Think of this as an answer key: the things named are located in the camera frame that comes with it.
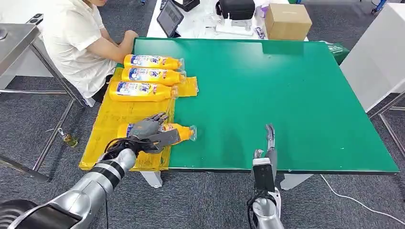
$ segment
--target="plastic bottle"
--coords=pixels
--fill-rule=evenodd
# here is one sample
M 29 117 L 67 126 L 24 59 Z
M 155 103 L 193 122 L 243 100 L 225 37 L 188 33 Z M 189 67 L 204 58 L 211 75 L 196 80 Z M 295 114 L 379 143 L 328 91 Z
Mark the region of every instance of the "plastic bottle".
M 114 101 L 122 102 L 159 102 L 177 97 L 177 87 L 157 83 L 110 82 L 109 95 Z
M 134 127 L 133 124 L 121 124 L 120 126 L 118 126 L 118 133 L 117 133 L 117 137 L 128 137 L 129 132 L 131 131 L 131 129 Z M 197 127 L 195 127 L 194 125 L 187 127 L 187 126 L 181 126 L 179 124 L 176 123 L 169 123 L 169 124 L 163 124 L 160 127 L 160 131 L 161 132 L 166 132 L 166 131 L 170 131 L 173 129 L 177 129 L 179 131 L 179 135 L 180 135 L 180 141 L 176 142 L 174 145 L 185 141 L 185 140 L 192 140 L 195 141 L 197 139 Z
M 186 81 L 186 72 L 157 68 L 126 68 L 122 71 L 121 79 L 123 81 L 161 83 L 165 86 L 173 86 L 175 83 Z
M 64 142 L 66 142 L 72 148 L 76 147 L 77 138 L 72 137 L 70 134 L 64 133 L 62 128 L 58 128 L 58 132 Z
M 168 123 L 168 124 L 163 124 L 161 127 L 162 132 L 170 131 L 173 129 L 177 129 L 180 134 L 180 141 L 175 144 L 178 144 L 185 140 L 192 140 L 192 141 L 197 140 L 197 127 L 194 125 L 187 127 L 187 126 L 181 126 L 177 123 Z
M 125 68 L 160 68 L 184 70 L 184 59 L 174 59 L 166 56 L 129 54 L 125 56 L 124 66 Z

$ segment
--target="green tabletop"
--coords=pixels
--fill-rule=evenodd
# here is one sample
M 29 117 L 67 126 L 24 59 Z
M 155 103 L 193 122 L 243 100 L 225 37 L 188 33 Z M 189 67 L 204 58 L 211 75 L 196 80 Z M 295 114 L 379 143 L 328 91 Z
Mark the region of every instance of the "green tabletop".
M 249 170 L 272 123 L 279 172 L 398 172 L 323 42 L 139 38 L 134 52 L 184 58 L 197 76 L 174 120 L 198 139 L 172 147 L 170 168 Z

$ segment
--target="robotic arm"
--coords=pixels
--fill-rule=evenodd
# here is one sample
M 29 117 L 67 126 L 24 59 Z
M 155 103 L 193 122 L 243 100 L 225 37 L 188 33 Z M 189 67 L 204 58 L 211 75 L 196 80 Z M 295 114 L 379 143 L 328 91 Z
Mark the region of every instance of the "robotic arm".
M 70 190 L 37 206 L 27 200 L 12 200 L 0 205 L 0 228 L 8 229 L 86 229 L 124 175 L 135 164 L 140 151 L 159 153 L 164 146 L 180 141 L 177 129 L 159 132 L 167 119 L 165 113 L 136 124 L 129 137 L 113 139 L 94 167 Z M 253 171 L 256 194 L 247 202 L 251 229 L 284 229 L 280 221 L 281 197 L 274 185 L 277 152 L 274 129 L 266 125 L 268 147 L 256 150 Z
M 176 129 L 158 132 L 167 118 L 165 113 L 159 113 L 134 124 L 130 137 L 108 143 L 100 161 L 70 190 L 22 213 L 8 229 L 88 228 L 108 195 L 135 165 L 140 151 L 159 153 L 164 146 L 180 140 Z

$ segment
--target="yellow cloth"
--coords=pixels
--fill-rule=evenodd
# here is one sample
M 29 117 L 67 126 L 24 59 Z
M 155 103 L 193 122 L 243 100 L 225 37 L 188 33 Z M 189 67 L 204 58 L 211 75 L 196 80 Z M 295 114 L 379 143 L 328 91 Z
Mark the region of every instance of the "yellow cloth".
M 187 77 L 185 83 L 178 83 L 176 86 L 178 87 L 179 97 L 197 96 L 197 77 Z
M 122 68 L 116 68 L 111 80 L 119 81 L 122 70 Z M 167 112 L 169 115 L 168 122 L 173 123 L 174 100 L 168 99 L 161 102 L 116 102 L 112 101 L 108 93 L 106 93 L 79 167 L 83 170 L 89 170 L 94 166 L 98 158 L 103 155 L 107 143 L 117 138 L 117 129 L 120 124 L 136 123 L 145 117 L 159 112 Z M 159 154 L 140 152 L 135 166 L 130 171 L 167 169 L 169 167 L 170 149 L 171 146 L 167 146 Z

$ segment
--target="white cable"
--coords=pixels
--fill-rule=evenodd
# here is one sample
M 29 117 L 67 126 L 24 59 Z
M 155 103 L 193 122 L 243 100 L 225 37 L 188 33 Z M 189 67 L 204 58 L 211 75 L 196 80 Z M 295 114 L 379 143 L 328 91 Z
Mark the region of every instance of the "white cable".
M 354 198 L 337 194 L 337 193 L 335 192 L 335 190 L 333 190 L 332 187 L 329 185 L 329 183 L 328 183 L 328 181 L 325 179 L 325 177 L 323 177 L 322 174 L 321 174 L 320 176 L 322 177 L 322 179 L 325 181 L 325 183 L 329 186 L 329 188 L 331 189 L 331 191 L 332 191 L 335 195 L 337 195 L 337 196 L 339 196 L 339 197 L 351 199 L 351 200 L 353 200 L 353 201 L 359 203 L 361 206 L 365 207 L 365 208 L 366 208 L 367 210 L 369 210 L 369 211 L 372 211 L 372 212 L 374 212 L 374 213 L 378 213 L 378 214 L 381 214 L 381 215 L 385 215 L 385 216 L 391 217 L 391 218 L 395 219 L 396 221 L 400 222 L 401 224 L 405 225 L 405 222 L 400 221 L 399 219 L 397 219 L 397 218 L 395 218 L 395 217 L 393 217 L 393 216 L 391 216 L 391 215 L 388 215 L 387 213 L 383 213 L 383 212 L 380 212 L 380 211 L 373 210 L 373 209 L 367 207 L 366 205 L 364 205 L 362 202 L 360 202 L 360 201 L 358 201 L 358 200 L 356 200 L 356 199 L 354 199 Z

